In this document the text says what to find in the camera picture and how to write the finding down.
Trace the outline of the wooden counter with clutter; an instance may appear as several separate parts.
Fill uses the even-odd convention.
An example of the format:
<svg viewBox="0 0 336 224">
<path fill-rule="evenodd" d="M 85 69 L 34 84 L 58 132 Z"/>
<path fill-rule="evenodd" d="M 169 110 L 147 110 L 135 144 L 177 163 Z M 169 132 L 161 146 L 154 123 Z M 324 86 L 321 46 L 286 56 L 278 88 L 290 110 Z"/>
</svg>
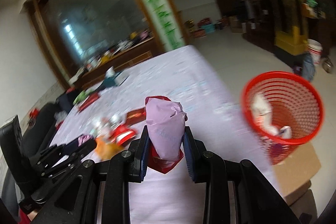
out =
<svg viewBox="0 0 336 224">
<path fill-rule="evenodd" d="M 162 52 L 162 43 L 150 30 L 133 33 L 130 39 L 121 40 L 85 59 L 70 78 L 69 85 L 78 89 L 91 87 L 103 80 L 108 69 L 120 72 Z"/>
</svg>

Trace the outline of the red white carton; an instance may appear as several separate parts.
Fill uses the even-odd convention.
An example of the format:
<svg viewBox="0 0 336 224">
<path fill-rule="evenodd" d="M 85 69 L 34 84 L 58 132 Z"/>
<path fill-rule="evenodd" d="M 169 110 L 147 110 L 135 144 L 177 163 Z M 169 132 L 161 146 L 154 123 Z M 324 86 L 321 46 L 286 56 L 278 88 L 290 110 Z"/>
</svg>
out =
<svg viewBox="0 0 336 224">
<path fill-rule="evenodd" d="M 124 124 L 121 124 L 112 131 L 112 136 L 110 137 L 110 139 L 117 145 L 124 145 L 125 143 L 133 139 L 136 135 L 136 131 L 127 127 Z"/>
</svg>

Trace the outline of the blue white medicine box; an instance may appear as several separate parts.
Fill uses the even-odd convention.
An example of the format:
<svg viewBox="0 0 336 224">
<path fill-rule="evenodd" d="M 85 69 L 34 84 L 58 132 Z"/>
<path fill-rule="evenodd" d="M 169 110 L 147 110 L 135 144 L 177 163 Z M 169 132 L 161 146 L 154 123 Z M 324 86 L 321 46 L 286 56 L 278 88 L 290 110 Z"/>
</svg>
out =
<svg viewBox="0 0 336 224">
<path fill-rule="evenodd" d="M 280 137 L 281 139 L 291 139 L 291 136 L 292 136 L 291 127 L 284 126 L 280 128 L 277 136 Z"/>
</svg>

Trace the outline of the clear plastic bag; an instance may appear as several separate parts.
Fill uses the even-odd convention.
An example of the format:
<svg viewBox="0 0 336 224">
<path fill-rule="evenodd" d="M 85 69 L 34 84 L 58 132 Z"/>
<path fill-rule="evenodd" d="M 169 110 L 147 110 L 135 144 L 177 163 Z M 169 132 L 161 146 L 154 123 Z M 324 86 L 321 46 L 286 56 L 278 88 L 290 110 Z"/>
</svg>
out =
<svg viewBox="0 0 336 224">
<path fill-rule="evenodd" d="M 96 136 L 110 136 L 122 122 L 122 116 L 113 114 L 108 117 L 95 116 L 91 119 L 92 130 Z"/>
</svg>

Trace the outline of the plastic bag on sofa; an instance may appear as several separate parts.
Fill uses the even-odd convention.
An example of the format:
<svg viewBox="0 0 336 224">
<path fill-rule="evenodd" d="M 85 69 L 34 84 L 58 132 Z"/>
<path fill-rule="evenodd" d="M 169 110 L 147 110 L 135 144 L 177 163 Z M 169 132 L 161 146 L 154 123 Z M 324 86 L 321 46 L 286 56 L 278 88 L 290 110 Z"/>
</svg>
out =
<svg viewBox="0 0 336 224">
<path fill-rule="evenodd" d="M 68 113 L 66 111 L 56 112 L 54 118 L 56 120 L 56 125 L 62 124 L 66 119 Z"/>
</svg>

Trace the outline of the red plastic mesh basket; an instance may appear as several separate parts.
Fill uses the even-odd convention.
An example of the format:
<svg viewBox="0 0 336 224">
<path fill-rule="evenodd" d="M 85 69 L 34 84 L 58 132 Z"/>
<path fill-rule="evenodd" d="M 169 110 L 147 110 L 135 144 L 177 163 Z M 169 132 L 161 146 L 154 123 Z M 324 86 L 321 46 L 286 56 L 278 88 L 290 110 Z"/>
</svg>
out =
<svg viewBox="0 0 336 224">
<path fill-rule="evenodd" d="M 289 138 L 273 135 L 252 111 L 252 102 L 261 95 L 270 107 L 270 125 L 291 130 Z M 323 124 L 325 110 L 321 97 L 307 80 L 293 73 L 270 71 L 251 79 L 241 93 L 245 119 L 261 139 L 273 165 L 288 157 L 299 146 L 313 139 Z"/>
</svg>

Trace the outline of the green cloth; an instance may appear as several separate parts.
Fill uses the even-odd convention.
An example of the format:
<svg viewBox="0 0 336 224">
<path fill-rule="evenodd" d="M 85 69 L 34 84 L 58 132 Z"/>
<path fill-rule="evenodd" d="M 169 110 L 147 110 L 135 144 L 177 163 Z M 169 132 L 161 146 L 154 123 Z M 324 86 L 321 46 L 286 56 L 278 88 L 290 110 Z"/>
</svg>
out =
<svg viewBox="0 0 336 224">
<path fill-rule="evenodd" d="M 79 95 L 73 101 L 73 104 L 77 105 L 77 104 L 84 102 L 90 94 L 91 94 L 91 91 L 89 90 L 84 90 L 80 92 Z"/>
</svg>

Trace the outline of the black leather sofa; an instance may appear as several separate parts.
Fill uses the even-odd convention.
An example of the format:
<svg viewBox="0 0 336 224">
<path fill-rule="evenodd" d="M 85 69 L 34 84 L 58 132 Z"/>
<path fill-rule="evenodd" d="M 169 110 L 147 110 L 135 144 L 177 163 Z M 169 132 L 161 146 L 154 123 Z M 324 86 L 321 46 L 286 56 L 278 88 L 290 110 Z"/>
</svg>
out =
<svg viewBox="0 0 336 224">
<path fill-rule="evenodd" d="M 56 114 L 63 110 L 58 103 L 48 102 L 38 112 L 35 122 L 24 132 L 21 145 L 28 157 L 47 149 L 54 138 L 56 129 Z M 19 205 L 15 191 L 15 180 L 8 168 L 3 182 L 1 199 L 8 211 L 14 216 L 19 215 Z"/>
</svg>

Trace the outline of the orange medicine box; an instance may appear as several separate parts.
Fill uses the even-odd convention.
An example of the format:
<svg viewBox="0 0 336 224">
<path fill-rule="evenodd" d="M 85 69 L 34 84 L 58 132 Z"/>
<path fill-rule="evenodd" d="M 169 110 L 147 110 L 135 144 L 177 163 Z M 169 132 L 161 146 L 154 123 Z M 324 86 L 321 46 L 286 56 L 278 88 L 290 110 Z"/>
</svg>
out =
<svg viewBox="0 0 336 224">
<path fill-rule="evenodd" d="M 110 160 L 113 156 L 117 155 L 123 150 L 123 146 L 109 140 L 105 141 L 101 137 L 97 137 L 95 141 L 96 148 L 94 149 L 94 152 L 101 161 Z"/>
</svg>

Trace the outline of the dark red snack wrapper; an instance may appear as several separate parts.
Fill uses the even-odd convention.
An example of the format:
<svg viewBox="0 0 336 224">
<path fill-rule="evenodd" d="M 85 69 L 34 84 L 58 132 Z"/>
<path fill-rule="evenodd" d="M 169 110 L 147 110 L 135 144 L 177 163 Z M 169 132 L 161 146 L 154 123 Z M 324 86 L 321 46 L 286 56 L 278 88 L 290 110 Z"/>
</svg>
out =
<svg viewBox="0 0 336 224">
<path fill-rule="evenodd" d="M 146 120 L 146 108 L 131 110 L 126 114 L 125 124 L 131 126 Z"/>
</svg>

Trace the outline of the white plastic bucket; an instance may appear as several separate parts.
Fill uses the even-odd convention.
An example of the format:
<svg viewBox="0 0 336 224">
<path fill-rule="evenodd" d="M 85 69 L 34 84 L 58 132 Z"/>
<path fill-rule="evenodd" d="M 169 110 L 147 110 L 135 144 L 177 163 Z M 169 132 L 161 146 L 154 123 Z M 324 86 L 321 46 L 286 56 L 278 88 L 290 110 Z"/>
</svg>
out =
<svg viewBox="0 0 336 224">
<path fill-rule="evenodd" d="M 318 66 L 320 63 L 320 59 L 321 59 L 321 53 L 322 53 L 322 45 L 317 42 L 316 40 L 313 39 L 308 39 L 307 40 L 307 46 L 308 46 L 308 50 L 311 54 L 311 57 L 313 59 L 314 65 Z"/>
</svg>

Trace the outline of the dark green tissue box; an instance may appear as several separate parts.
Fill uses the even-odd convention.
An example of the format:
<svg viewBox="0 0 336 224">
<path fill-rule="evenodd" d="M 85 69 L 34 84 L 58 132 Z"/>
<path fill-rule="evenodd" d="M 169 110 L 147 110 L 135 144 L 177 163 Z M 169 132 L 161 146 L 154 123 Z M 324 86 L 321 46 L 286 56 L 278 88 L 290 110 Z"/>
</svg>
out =
<svg viewBox="0 0 336 224">
<path fill-rule="evenodd" d="M 116 72 L 113 67 L 110 67 L 106 73 L 102 85 L 106 88 L 120 86 L 129 77 L 126 71 Z"/>
</svg>

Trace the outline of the red flat pouch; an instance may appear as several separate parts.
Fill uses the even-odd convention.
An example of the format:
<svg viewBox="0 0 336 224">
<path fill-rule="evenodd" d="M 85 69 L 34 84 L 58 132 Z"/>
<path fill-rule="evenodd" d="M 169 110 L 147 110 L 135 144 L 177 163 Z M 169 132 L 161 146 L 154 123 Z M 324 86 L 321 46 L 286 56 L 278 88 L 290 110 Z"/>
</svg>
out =
<svg viewBox="0 0 336 224">
<path fill-rule="evenodd" d="M 84 111 L 86 108 L 88 108 L 90 105 L 92 105 L 94 102 L 96 102 L 100 98 L 100 95 L 98 93 L 92 93 L 90 94 L 87 99 L 84 100 L 84 102 L 78 107 L 78 112 Z"/>
</svg>

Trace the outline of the cardboard sheet on floor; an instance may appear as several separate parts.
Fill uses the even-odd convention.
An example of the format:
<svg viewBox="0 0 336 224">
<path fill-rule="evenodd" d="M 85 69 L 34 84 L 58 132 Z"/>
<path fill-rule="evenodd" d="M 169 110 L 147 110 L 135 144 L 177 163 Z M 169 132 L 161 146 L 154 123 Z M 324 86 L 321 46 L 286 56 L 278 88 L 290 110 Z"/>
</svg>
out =
<svg viewBox="0 0 336 224">
<path fill-rule="evenodd" d="M 310 142 L 299 146 L 286 159 L 273 166 L 277 190 L 289 206 L 309 190 L 310 180 L 320 169 L 320 160 Z"/>
</svg>

